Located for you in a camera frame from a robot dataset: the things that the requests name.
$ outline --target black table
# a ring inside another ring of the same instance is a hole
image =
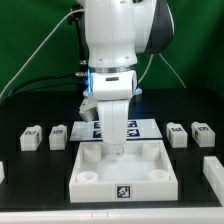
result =
[[[70,135],[74,121],[80,120],[81,98],[75,92],[32,92],[0,107],[0,161],[6,175],[0,185],[0,212],[221,206],[202,167],[204,156],[217,156],[223,163],[224,100],[205,89],[145,90],[130,104],[130,119],[156,119],[178,180],[178,201],[71,204],[68,184],[79,143],[68,141],[65,151],[50,151],[48,137],[59,124],[66,125]],[[216,132],[214,148],[194,142],[194,121],[206,122]],[[171,148],[165,137],[168,122],[183,125],[188,148]],[[42,127],[43,140],[36,152],[21,152],[19,137],[34,125]]]

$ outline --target cable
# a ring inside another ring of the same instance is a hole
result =
[[[68,15],[66,15],[57,25],[56,27],[51,31],[51,33],[45,38],[45,40],[40,44],[40,46],[34,51],[34,53],[30,56],[30,58],[26,61],[26,63],[21,67],[21,69],[16,73],[16,75],[8,82],[8,84],[5,86],[5,88],[2,90],[0,94],[0,102],[2,101],[2,98],[9,88],[9,86],[19,77],[19,75],[22,73],[22,71],[26,68],[26,66],[30,63],[30,61],[34,58],[34,56],[39,52],[39,50],[43,47],[43,45],[50,39],[50,37],[55,33],[55,31],[58,29],[58,27],[71,15],[78,13],[78,12],[84,12],[84,9],[76,10],[73,12],[70,12]]]
[[[83,82],[63,83],[63,84],[56,84],[56,85],[50,85],[50,86],[43,86],[43,87],[34,88],[34,89],[28,89],[28,90],[25,90],[25,91],[21,91],[21,92],[18,92],[18,93],[11,94],[9,97],[4,99],[0,103],[0,105],[2,105],[6,100],[11,99],[11,98],[13,98],[15,96],[21,95],[23,93],[33,92],[33,91],[40,90],[40,89],[54,88],[54,87],[65,86],[65,85],[76,85],[76,84],[83,84]]]
[[[186,85],[184,84],[183,80],[180,78],[180,76],[177,74],[177,72],[174,70],[174,68],[167,62],[167,60],[162,56],[162,54],[159,54],[159,56],[162,58],[162,60],[166,63],[166,65],[173,71],[173,73],[176,75],[176,77],[179,79],[181,82],[182,86],[184,88],[187,88]]]
[[[139,79],[138,84],[140,84],[141,81],[145,78],[145,76],[146,76],[146,74],[147,74],[149,68],[150,68],[151,65],[152,65],[153,58],[154,58],[154,55],[152,54],[151,57],[150,57],[150,59],[149,59],[149,63],[148,63],[148,65],[147,65],[146,69],[145,69],[145,72],[144,72],[144,74],[142,75],[142,77]]]
[[[18,92],[20,89],[28,86],[28,85],[31,85],[31,84],[34,84],[36,82],[41,82],[41,81],[45,81],[45,80],[52,80],[52,79],[64,79],[64,78],[73,78],[75,77],[74,74],[68,74],[68,75],[56,75],[56,76],[45,76],[45,77],[40,77],[40,78],[36,78],[36,79],[32,79],[32,80],[29,80],[25,83],[22,83],[21,85],[17,86],[14,90],[12,90],[8,96],[11,96],[13,94],[15,94],[16,92]]]

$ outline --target black cable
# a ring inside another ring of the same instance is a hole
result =
[[[17,86],[15,89],[13,89],[8,96],[11,96],[13,94],[15,94],[16,92],[18,92],[20,89],[31,85],[33,83],[36,82],[41,82],[41,81],[46,81],[46,80],[52,80],[52,79],[64,79],[64,78],[75,78],[75,74],[67,74],[67,75],[55,75],[55,76],[45,76],[45,77],[40,77],[40,78],[36,78],[36,79],[32,79],[30,81],[24,82],[22,84],[20,84],[19,86]]]
[[[83,84],[83,82],[62,83],[62,84],[57,84],[57,85],[50,85],[50,86],[43,86],[43,87],[28,89],[28,90],[21,91],[21,92],[18,92],[18,93],[13,93],[10,96],[8,96],[6,99],[4,99],[0,105],[4,104],[5,101],[7,101],[8,99],[11,99],[15,96],[18,96],[18,95],[21,95],[21,94],[24,94],[24,93],[27,93],[27,92],[33,92],[33,91],[36,91],[36,90],[54,88],[54,87],[59,87],[59,86],[76,85],[76,84]]]

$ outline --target marker on block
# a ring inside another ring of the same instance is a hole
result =
[[[20,137],[22,151],[36,151],[42,141],[42,128],[38,125],[28,127]]]
[[[67,127],[59,125],[53,127],[49,136],[50,150],[64,150],[67,142]]]
[[[173,148],[186,148],[188,134],[181,124],[168,123],[166,126],[166,137]]]
[[[2,183],[4,178],[5,178],[5,174],[4,174],[4,169],[3,169],[3,163],[0,162],[0,184]]]
[[[191,128],[192,137],[200,147],[215,146],[215,132],[206,123],[194,122]]]

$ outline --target white cable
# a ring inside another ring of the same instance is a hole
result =
[[[177,74],[177,72],[174,70],[174,68],[167,62],[167,60],[162,56],[162,54],[159,54],[159,56],[162,58],[162,60],[166,63],[166,65],[173,71],[173,73],[176,75],[176,77],[179,79],[181,82],[182,86],[184,88],[187,88],[186,85],[184,84],[183,80],[180,78],[180,76]]]
[[[148,65],[147,65],[146,69],[145,69],[144,74],[143,74],[142,77],[138,80],[138,84],[140,84],[141,81],[145,78],[145,76],[146,76],[146,74],[147,74],[149,68],[150,68],[151,65],[152,65],[153,58],[154,58],[154,55],[152,54],[151,57],[150,57],[150,59],[149,59],[149,63],[148,63]]]
[[[34,51],[34,53],[30,56],[30,58],[26,61],[26,63],[21,67],[21,69],[16,73],[16,75],[8,82],[8,84],[5,86],[5,88],[2,90],[0,94],[0,103],[2,101],[2,98],[9,88],[9,86],[18,78],[18,76],[22,73],[22,71],[27,67],[27,65],[30,63],[30,61],[34,58],[34,56],[39,52],[39,50],[43,47],[43,45],[50,39],[50,37],[55,33],[55,31],[58,29],[58,27],[71,15],[78,13],[78,12],[84,12],[84,9],[76,10],[73,12],[70,12],[68,15],[66,15],[59,23],[58,25],[51,31],[51,33],[46,37],[46,39],[40,44],[40,46]]]

